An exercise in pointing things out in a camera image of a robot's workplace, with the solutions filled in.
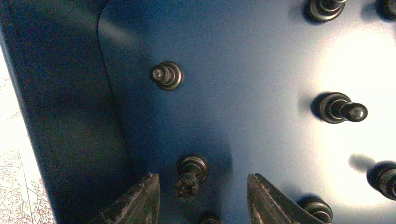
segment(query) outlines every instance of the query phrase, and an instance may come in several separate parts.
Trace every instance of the white patterned surface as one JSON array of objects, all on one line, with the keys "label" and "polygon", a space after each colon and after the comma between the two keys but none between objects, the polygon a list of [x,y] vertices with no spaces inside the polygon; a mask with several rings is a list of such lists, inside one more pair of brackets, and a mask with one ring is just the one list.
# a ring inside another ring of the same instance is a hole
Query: white patterned surface
[{"label": "white patterned surface", "polygon": [[54,224],[2,54],[0,105],[0,224]]}]

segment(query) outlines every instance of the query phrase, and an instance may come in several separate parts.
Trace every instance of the patterned tablecloth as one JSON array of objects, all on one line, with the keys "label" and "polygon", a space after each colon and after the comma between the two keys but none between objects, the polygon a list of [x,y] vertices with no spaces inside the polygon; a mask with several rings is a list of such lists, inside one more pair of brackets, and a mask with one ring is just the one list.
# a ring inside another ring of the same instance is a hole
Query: patterned tablecloth
[{"label": "patterned tablecloth", "polygon": [[0,53],[0,224],[55,223]]}]

